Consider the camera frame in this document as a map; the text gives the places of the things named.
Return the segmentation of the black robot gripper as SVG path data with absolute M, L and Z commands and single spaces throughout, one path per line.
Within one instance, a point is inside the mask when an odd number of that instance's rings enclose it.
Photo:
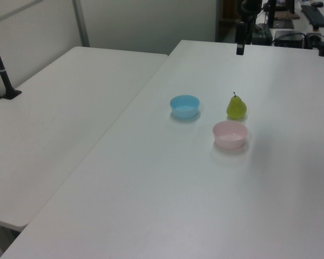
M 250 45 L 252 41 L 252 29 L 253 29 L 253 16 L 260 13 L 262 8 L 262 0 L 244 0 L 241 3 L 241 14 L 248 16 L 246 24 L 240 22 L 237 24 L 235 33 L 235 42 L 237 44 L 237 55 L 242 56 L 244 54 L 245 44 Z

